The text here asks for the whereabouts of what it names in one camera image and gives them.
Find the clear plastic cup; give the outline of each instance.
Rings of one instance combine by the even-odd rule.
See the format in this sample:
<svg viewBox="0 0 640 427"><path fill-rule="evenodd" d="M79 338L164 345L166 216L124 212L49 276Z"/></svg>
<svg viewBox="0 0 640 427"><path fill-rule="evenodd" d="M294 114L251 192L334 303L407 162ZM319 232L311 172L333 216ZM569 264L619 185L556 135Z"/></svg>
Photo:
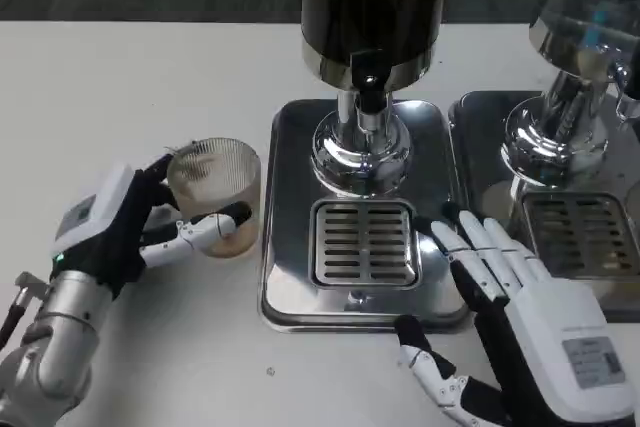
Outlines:
<svg viewBox="0 0 640 427"><path fill-rule="evenodd" d="M185 219L208 214L233 203L251 206L251 218L204 253L235 257L258 238L260 218L260 159L236 139L200 140L181 149L169 164L167 181Z"/></svg>

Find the drip tray grate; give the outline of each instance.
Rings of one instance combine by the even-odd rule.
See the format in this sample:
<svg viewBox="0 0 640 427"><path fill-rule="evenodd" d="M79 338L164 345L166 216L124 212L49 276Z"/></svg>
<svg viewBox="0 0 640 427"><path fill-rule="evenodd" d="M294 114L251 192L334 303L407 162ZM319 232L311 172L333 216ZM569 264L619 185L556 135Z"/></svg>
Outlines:
<svg viewBox="0 0 640 427"><path fill-rule="evenodd" d="M416 281L411 215L401 202L323 202L315 209L314 280L406 287Z"/></svg>
<svg viewBox="0 0 640 427"><path fill-rule="evenodd" d="M529 192L523 196L522 206L536 253L553 275L637 279L637 244L615 197Z"/></svg>

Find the white table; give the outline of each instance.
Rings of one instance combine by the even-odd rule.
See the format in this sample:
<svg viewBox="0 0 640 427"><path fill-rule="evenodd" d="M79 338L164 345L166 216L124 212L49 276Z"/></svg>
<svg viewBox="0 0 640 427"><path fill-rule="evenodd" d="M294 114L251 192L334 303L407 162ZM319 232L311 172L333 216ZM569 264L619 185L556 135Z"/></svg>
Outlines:
<svg viewBox="0 0 640 427"><path fill-rule="evenodd" d="M401 95L446 109L468 91L543 89L553 76L524 25L446 25L432 70ZM304 67L295 25L1 23L3 304L22 270L48 276L61 215L113 161L144 166L163 146L228 136L251 144L266 171L278 109L334 95ZM147 272L114 305L89 397L61 424L453 425L395 336L272 331L258 314L258 270L256 248ZM640 328L613 331L640 385ZM431 341L461 372L494 381L473 330Z"/></svg>

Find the stainless steel base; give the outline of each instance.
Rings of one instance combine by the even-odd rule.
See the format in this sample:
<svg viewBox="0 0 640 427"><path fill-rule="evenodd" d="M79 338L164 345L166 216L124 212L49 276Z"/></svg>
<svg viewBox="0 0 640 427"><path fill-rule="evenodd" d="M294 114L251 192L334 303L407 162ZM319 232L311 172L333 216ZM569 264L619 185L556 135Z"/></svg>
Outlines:
<svg viewBox="0 0 640 427"><path fill-rule="evenodd" d="M511 110L539 92L472 92L456 103L449 112L456 167L466 204L506 224L518 205L512 201L516 183L512 172L500 156L505 122ZM619 128L615 100L607 98L600 112L609 132L609 146L604 162L593 179L571 185L565 191L607 193L620 201L637 237L640 225L640 142L631 127ZM524 225L511 222L512 231L521 227L521 240L530 239ZM596 292L610 321L640 321L640 275L638 266L619 275L567 274L589 283Z"/></svg>
<svg viewBox="0 0 640 427"><path fill-rule="evenodd" d="M446 261L435 248L419 262L413 252L414 257L405 258L402 267L395 265L395 257L380 263L380 259L372 260L371 256L375 242L360 228L349 237L357 239L359 251L351 255L348 265L344 255L339 257L340 265L329 259L339 270L329 272L328 277L327 270L317 265L318 259L324 263L328 260L325 257L329 249L325 249L324 256L316 255L318 247L327 247L327 238L317 229L327 227L324 223L328 216L339 220L337 225L347 221L349 224L344 225L370 225L372 219L374 223L399 222L400 228L395 230L400 233L383 238L400 240L398 248L406 256L410 217L419 214L439 218L442 204L457 198L446 123L435 106L422 101L394 105L413 145L409 173L399 188L374 200L345 198L332 192L316 178L311 150L316 127L336 105L331 100L295 101L283 107L274 119L260 286L260 309L265 319L274 328L287 331L385 331L392 329L396 316L413 314L430 331L458 327L468 311L450 274L444 278L433 275L448 272ZM372 205L375 202L379 203L378 208ZM382 212L391 207L394 212ZM347 238L330 234L334 241ZM366 264L357 275L353 271L356 263L358 267ZM338 275L338 280L332 276L335 272L344 275Z"/></svg>

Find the robotic hand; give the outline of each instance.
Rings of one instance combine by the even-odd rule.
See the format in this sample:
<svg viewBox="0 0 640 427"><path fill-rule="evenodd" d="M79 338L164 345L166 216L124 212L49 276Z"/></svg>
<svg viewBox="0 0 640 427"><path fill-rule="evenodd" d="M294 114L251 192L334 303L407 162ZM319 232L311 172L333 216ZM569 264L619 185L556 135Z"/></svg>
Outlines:
<svg viewBox="0 0 640 427"><path fill-rule="evenodd" d="M395 323L409 366L442 411L468 427L635 426L637 401L591 289L553 278L495 219L449 205L443 222L417 219L448 256L454 281L502 391L431 349L417 319Z"/></svg>
<svg viewBox="0 0 640 427"><path fill-rule="evenodd" d="M100 191L63 217L47 284L31 274L0 329L9 340L32 298L42 301L21 346L0 364L0 426L51 427L85 397L98 332L111 302L145 267L176 261L210 247L251 217L245 203L145 231L154 207L176 207L163 183L172 156L146 170L112 170Z"/></svg>

